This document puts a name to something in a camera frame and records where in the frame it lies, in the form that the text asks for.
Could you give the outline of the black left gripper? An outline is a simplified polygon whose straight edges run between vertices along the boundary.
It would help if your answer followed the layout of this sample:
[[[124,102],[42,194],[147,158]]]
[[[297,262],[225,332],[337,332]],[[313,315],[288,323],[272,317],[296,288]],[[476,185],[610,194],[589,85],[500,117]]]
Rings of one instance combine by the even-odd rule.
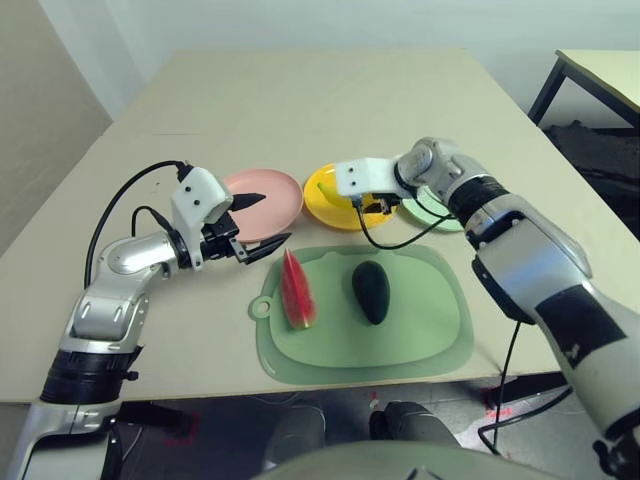
[[[265,196],[259,193],[234,194],[230,210],[244,210],[264,199]],[[271,255],[291,236],[289,232],[283,232],[261,241],[256,247],[246,251],[236,239],[239,228],[229,213],[224,213],[214,223],[205,223],[201,234],[200,250],[205,261],[235,257],[239,263],[246,265]]]

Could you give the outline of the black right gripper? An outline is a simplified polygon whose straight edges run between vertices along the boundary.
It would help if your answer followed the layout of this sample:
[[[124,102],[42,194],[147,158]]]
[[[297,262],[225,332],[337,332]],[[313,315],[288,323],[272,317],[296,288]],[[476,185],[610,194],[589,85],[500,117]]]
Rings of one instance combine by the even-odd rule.
[[[402,203],[402,199],[395,194],[369,193],[364,196],[363,213],[389,215]]]

